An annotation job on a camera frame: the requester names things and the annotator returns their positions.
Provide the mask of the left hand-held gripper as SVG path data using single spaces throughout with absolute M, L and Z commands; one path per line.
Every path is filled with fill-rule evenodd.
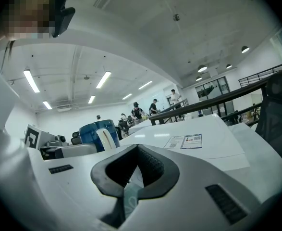
M 93 143 L 68 146 L 64 136 L 55 136 L 31 125 L 27 126 L 24 143 L 29 148 L 37 149 L 43 160 L 55 159 L 56 149 L 59 149 L 59 158 L 77 157 L 98 152 Z

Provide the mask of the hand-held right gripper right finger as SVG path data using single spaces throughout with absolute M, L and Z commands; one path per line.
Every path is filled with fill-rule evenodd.
M 250 190 L 209 162 L 137 145 L 144 187 L 125 231 L 227 231 L 255 211 Z

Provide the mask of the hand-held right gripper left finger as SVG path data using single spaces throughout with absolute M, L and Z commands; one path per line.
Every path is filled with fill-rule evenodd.
M 125 217 L 125 212 L 91 179 L 96 163 L 127 148 L 46 162 L 36 150 L 20 144 L 17 178 L 21 183 L 16 197 L 20 219 L 38 231 L 137 231 L 135 212 L 118 228 L 111 224 L 116 217 Z

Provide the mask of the blue water jug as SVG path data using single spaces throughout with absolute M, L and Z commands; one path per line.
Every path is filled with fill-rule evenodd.
M 120 146 L 116 127 L 112 120 L 97 121 L 79 129 L 82 143 L 92 143 L 97 152 L 109 151 Z

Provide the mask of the white microwave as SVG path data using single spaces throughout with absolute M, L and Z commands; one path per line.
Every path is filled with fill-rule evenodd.
M 250 166 L 239 142 L 217 115 L 147 126 L 121 140 L 120 144 L 144 144 L 164 149 L 170 137 L 193 134 L 202 134 L 201 149 L 167 150 L 203 159 L 222 171 Z

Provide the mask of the rectangular label sticker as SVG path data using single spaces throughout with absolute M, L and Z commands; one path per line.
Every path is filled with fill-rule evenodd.
M 187 150 L 187 149 L 201 149 L 202 134 L 172 136 L 165 144 L 164 149 L 172 150 Z

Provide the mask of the ceiling tube lights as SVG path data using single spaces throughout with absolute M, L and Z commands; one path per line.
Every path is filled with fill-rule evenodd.
M 32 88 L 32 90 L 34 91 L 34 93 L 40 93 L 34 79 L 33 79 L 33 76 L 31 75 L 31 72 L 30 70 L 25 70 L 24 71 L 24 76 L 27 80 L 27 82 L 29 83 L 30 87 Z M 97 84 L 96 86 L 96 89 L 101 89 L 102 86 L 104 85 L 104 83 L 108 80 L 108 78 L 111 76 L 111 72 L 110 71 L 106 71 L 105 74 L 103 75 L 103 77 L 100 79 L 99 83 Z M 89 98 L 89 101 L 88 101 L 88 104 L 91 104 L 94 99 L 95 99 L 95 95 L 92 95 L 90 98 Z M 50 106 L 50 104 L 48 103 L 48 101 L 43 101 L 43 104 L 45 105 L 45 107 L 48 109 L 48 110 L 51 110 L 52 107 Z

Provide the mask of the black metal railing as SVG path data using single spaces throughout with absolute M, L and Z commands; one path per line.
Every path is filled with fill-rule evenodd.
M 198 110 L 202 110 L 208 107 L 212 107 L 221 103 L 226 103 L 228 101 L 232 101 L 235 100 L 239 97 L 245 96 L 247 94 L 250 94 L 256 90 L 259 89 L 265 89 L 267 82 L 269 80 L 269 77 L 266 77 L 264 79 L 261 79 L 259 81 L 257 81 L 254 84 L 250 84 L 246 87 L 231 91 L 227 94 L 221 95 L 219 97 L 210 99 L 210 100 L 206 100 L 206 101 L 202 101 L 202 102 L 198 102 L 195 104 L 191 104 L 185 107 L 182 107 L 180 109 L 176 109 L 176 110 L 169 110 L 169 111 L 165 111 L 162 113 L 158 113 L 156 115 L 153 115 L 149 118 L 151 125 L 156 125 L 156 121 L 159 121 L 159 124 L 165 124 L 165 119 L 169 120 L 172 117 L 176 117 L 176 116 L 183 116 L 185 114 L 189 114 Z

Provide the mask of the black framed glass doors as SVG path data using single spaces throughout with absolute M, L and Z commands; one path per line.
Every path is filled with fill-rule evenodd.
M 199 100 L 206 101 L 222 96 L 230 92 L 227 80 L 225 77 L 219 78 L 212 82 L 196 87 L 196 92 Z M 204 116 L 211 114 L 218 114 L 219 116 L 226 116 L 235 112 L 232 100 L 218 105 L 210 106 L 201 110 Z

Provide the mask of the black mesh office chair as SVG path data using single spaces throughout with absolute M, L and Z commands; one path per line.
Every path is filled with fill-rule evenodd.
M 282 71 L 268 79 L 266 93 L 256 133 L 282 154 Z

